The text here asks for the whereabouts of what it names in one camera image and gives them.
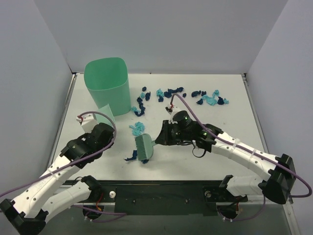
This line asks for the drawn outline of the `green hand brush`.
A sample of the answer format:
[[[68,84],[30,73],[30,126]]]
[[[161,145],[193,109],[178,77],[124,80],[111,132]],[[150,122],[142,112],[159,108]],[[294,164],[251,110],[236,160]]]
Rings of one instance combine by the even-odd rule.
[[[147,133],[135,137],[134,141],[138,160],[149,160],[154,154],[154,146],[156,145],[155,141],[153,141],[151,136]]]

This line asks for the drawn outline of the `light blue paper scrap cluster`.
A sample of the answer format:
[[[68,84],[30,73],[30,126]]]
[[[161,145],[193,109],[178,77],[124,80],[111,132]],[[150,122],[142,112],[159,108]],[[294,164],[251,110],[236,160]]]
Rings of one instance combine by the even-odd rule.
[[[137,137],[145,132],[145,125],[142,122],[136,122],[134,125],[129,125],[132,130],[132,135]]]

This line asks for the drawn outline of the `green plastic dustpan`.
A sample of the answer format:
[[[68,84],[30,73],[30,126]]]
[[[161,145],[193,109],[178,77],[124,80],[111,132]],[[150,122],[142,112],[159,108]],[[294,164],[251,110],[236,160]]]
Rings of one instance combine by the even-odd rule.
[[[112,111],[111,111],[111,108],[110,108],[110,105],[107,104],[106,106],[103,106],[102,108],[100,108],[98,110],[98,112],[106,115],[113,123],[115,123],[115,119],[114,119],[114,116],[112,114]],[[113,127],[112,123],[104,116],[102,115],[99,115],[99,114],[95,114],[95,117],[96,117],[96,120],[98,123],[105,123],[111,127]]]

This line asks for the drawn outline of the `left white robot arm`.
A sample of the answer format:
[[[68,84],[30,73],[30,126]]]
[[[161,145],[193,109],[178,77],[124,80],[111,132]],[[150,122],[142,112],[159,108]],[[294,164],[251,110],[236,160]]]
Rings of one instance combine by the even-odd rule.
[[[56,193],[69,177],[99,159],[113,145],[116,127],[100,123],[90,133],[70,140],[44,174],[14,199],[5,199],[0,209],[21,235],[38,235],[54,216],[72,205],[102,194],[100,183],[84,176],[70,188]]]

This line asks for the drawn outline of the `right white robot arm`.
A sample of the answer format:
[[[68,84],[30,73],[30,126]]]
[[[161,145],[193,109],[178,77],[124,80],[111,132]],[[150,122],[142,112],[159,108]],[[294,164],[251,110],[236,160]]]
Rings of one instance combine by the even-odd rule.
[[[211,124],[199,124],[183,110],[164,120],[156,144],[171,146],[191,144],[204,152],[222,155],[254,172],[254,176],[226,176],[219,187],[219,196],[263,195],[268,200],[285,204],[295,182],[292,157],[264,153],[231,137]]]

